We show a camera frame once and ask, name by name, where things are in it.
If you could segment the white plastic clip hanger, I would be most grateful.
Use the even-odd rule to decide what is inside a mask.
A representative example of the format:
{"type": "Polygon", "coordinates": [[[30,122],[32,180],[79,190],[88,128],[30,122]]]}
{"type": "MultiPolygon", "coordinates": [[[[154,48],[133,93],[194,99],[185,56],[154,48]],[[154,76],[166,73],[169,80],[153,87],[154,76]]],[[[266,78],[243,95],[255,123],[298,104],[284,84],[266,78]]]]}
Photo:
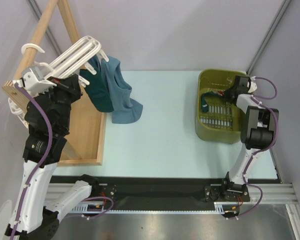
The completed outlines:
{"type": "MultiPolygon", "coordinates": [[[[35,62],[34,65],[30,67],[38,67],[45,80],[48,80],[49,77],[65,79],[74,74],[81,66],[85,66],[85,68],[95,75],[97,72],[88,63],[88,60],[95,55],[106,61],[109,60],[106,53],[102,50],[102,45],[98,40],[91,36],[84,36],[51,63],[35,62]]],[[[41,94],[28,93],[33,98],[38,94],[41,94]]]]}

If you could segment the dark green sock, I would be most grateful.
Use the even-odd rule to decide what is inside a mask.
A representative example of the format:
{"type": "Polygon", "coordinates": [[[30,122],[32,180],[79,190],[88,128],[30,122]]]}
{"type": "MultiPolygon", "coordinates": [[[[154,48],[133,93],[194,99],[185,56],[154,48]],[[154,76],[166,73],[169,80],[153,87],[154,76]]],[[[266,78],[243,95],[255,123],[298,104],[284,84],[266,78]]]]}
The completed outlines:
{"type": "Polygon", "coordinates": [[[88,69],[80,69],[79,75],[89,81],[89,85],[87,85],[84,90],[99,112],[111,113],[114,111],[114,107],[106,80],[102,76],[100,61],[95,55],[88,63],[96,71],[96,74],[92,74],[88,69]]]}

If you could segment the green sock with reindeer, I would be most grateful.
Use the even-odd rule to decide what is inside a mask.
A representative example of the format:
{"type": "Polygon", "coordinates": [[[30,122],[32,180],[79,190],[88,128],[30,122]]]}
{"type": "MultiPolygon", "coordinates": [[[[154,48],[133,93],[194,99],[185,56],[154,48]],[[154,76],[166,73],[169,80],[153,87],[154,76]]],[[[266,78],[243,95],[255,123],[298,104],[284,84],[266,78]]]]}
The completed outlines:
{"type": "Polygon", "coordinates": [[[223,91],[207,91],[201,94],[200,100],[200,109],[203,113],[208,113],[209,112],[209,103],[208,101],[211,98],[223,98],[224,97],[224,92],[223,91]]]}

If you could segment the blue sock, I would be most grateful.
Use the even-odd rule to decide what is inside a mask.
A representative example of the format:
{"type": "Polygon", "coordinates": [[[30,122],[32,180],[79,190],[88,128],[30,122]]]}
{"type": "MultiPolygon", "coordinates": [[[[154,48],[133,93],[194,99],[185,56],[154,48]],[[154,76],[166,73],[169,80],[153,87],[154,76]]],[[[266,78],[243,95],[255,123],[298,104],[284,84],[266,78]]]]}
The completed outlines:
{"type": "Polygon", "coordinates": [[[131,98],[132,87],[124,80],[121,62],[112,56],[102,59],[101,75],[108,89],[113,106],[113,124],[132,124],[141,118],[143,105],[131,98]]]}

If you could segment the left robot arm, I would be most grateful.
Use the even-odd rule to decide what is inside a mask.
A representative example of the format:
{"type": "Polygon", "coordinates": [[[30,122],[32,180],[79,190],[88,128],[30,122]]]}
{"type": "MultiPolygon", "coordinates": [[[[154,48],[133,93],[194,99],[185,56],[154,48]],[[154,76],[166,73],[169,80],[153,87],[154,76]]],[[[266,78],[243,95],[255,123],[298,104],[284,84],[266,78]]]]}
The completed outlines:
{"type": "Polygon", "coordinates": [[[98,179],[82,175],[74,186],[55,202],[44,205],[48,186],[70,133],[71,105],[82,96],[79,77],[49,77],[55,84],[32,97],[19,88],[29,102],[25,120],[29,136],[23,151],[23,177],[18,200],[5,235],[13,239],[49,240],[62,219],[79,202],[100,195],[98,179]]]}

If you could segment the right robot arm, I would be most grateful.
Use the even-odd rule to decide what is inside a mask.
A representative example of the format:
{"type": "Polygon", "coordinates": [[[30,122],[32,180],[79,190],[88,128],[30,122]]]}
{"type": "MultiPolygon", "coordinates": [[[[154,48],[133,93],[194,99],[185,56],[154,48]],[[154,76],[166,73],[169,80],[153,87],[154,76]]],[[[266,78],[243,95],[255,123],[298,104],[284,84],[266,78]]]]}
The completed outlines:
{"type": "Polygon", "coordinates": [[[253,94],[255,88],[252,78],[236,75],[234,84],[223,93],[226,102],[245,114],[240,132],[242,148],[220,188],[221,196],[227,201],[237,200],[248,193],[248,176],[252,167],[263,152],[272,148],[278,136],[279,111],[262,104],[253,94]]]}

